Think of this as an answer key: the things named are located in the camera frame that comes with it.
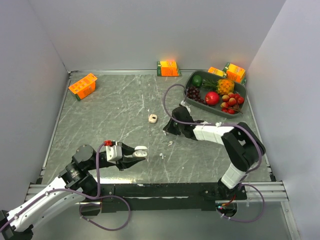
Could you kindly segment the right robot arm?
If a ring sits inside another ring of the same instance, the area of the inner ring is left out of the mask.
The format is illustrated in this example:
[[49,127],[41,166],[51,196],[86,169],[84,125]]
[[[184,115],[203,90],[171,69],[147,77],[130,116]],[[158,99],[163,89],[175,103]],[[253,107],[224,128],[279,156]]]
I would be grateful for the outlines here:
[[182,105],[175,108],[169,116],[164,132],[225,147],[230,165],[219,180],[218,193],[223,199],[230,199],[248,173],[260,166],[266,148],[246,123],[222,124],[193,120],[188,109]]

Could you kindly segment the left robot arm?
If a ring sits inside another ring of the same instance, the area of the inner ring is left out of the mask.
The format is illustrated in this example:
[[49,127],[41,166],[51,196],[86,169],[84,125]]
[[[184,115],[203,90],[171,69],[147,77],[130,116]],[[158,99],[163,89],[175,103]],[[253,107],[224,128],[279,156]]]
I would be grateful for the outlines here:
[[33,228],[59,215],[71,205],[104,199],[100,169],[117,167],[120,171],[144,161],[146,146],[130,147],[107,140],[98,149],[82,145],[71,162],[43,190],[22,205],[0,212],[0,232],[5,240],[30,240]]

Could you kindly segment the white earbud charging case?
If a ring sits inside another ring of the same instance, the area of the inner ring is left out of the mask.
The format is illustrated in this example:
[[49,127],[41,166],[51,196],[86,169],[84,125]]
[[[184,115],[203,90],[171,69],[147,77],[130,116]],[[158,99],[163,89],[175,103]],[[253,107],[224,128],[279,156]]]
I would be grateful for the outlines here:
[[146,146],[136,146],[132,154],[134,158],[146,158],[148,156],[148,148]]

